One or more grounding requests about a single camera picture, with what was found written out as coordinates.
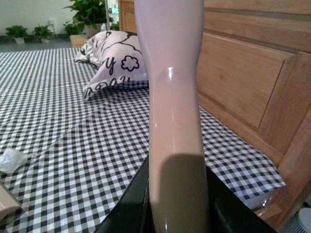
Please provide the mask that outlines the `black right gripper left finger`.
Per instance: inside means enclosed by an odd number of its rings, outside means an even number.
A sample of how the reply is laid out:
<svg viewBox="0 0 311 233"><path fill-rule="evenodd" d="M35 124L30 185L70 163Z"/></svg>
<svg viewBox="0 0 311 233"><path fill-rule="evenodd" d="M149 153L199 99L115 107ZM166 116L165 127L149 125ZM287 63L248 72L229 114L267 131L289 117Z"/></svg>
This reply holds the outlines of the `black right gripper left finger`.
<svg viewBox="0 0 311 233"><path fill-rule="evenodd" d="M149 158L147 157L126 191L96 227L97 233L146 233L149 230Z"/></svg>

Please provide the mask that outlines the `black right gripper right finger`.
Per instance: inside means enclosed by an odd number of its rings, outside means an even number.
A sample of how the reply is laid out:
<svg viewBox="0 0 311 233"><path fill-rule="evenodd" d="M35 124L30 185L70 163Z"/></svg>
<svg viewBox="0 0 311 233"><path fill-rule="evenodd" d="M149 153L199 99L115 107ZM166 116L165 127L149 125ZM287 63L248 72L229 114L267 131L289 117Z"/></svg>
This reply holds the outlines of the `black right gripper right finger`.
<svg viewBox="0 0 311 233"><path fill-rule="evenodd" d="M206 167L210 223L213 233L274 233L275 230L259 218Z"/></svg>

